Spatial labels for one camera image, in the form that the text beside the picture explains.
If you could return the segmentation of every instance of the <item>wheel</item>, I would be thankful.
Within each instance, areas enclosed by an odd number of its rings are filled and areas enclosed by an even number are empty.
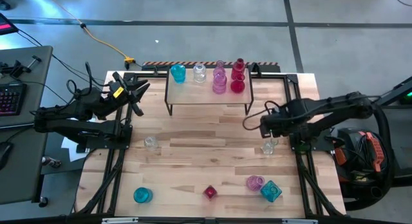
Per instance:
[[[6,3],[6,2],[0,2],[0,10],[9,10],[10,9],[10,4]]]
[[[40,202],[39,202],[39,207],[40,208],[46,207],[47,204],[49,204],[49,199],[41,197]]]

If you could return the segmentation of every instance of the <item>pink glass cup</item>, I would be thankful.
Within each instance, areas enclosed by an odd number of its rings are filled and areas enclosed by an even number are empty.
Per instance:
[[[217,61],[216,68],[213,70],[213,77],[215,77],[218,73],[226,74],[226,70],[224,66],[225,66],[225,63],[223,61]]]
[[[213,92],[218,95],[226,92],[226,82],[227,78],[224,73],[218,73],[216,76],[214,76],[212,86]]]
[[[250,176],[246,180],[246,186],[252,191],[258,191],[265,184],[265,179],[262,176]]]

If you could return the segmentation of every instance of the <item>blue cube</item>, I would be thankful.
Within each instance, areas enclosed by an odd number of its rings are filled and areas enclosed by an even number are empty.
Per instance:
[[[262,187],[260,193],[270,202],[274,202],[276,198],[282,193],[282,190],[273,182],[268,181],[266,185]]]

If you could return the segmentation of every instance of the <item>yellow cable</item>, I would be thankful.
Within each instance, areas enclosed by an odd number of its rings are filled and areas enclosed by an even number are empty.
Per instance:
[[[69,12],[67,9],[65,9],[65,7],[63,7],[61,4],[59,4],[59,2],[57,2],[56,0],[52,0],[52,1],[53,1],[57,6],[59,6],[60,8],[62,8],[64,11],[66,11],[69,15],[71,15],[75,20],[77,20],[77,21],[79,22],[79,24],[83,24],[83,22],[82,22],[80,19],[78,19],[78,18],[75,17],[71,12]],[[128,57],[126,54],[124,54],[124,53],[123,53],[122,51],[120,51],[118,48],[114,47],[113,45],[111,45],[111,44],[109,44],[109,43],[107,43],[107,42],[104,42],[104,41],[102,41],[102,40],[94,37],[94,36],[90,33],[90,31],[87,29],[87,27],[83,27],[83,29],[84,29],[84,30],[87,32],[87,34],[88,34],[91,38],[93,38],[95,41],[97,41],[97,42],[99,42],[99,43],[102,43],[102,44],[105,44],[106,46],[109,46],[110,48],[116,50],[116,51],[119,52],[121,55],[123,55],[123,57],[125,58],[125,59],[124,59],[125,61],[133,61],[133,60],[134,60],[133,58]]]

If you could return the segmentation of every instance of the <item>black chair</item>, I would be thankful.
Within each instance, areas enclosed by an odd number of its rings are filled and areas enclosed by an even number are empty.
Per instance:
[[[0,0],[0,10],[9,10],[10,9],[10,4],[6,3],[5,0]]]

